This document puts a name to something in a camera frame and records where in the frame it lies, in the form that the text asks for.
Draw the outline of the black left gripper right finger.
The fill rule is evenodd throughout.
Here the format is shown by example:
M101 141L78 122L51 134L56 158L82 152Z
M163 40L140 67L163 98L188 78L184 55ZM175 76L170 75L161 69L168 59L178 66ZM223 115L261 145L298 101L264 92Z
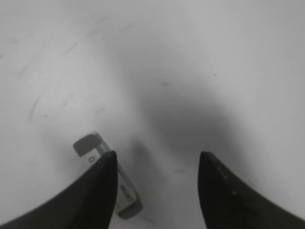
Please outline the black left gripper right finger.
M208 229L303 229L305 221L264 198L213 153L200 154L198 196Z

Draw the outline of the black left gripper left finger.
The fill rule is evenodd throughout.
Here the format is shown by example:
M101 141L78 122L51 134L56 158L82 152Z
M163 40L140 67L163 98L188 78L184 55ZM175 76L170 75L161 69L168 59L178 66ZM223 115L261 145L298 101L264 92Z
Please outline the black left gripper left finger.
M104 154L51 200L11 220L2 229L107 229L117 197L117 155Z

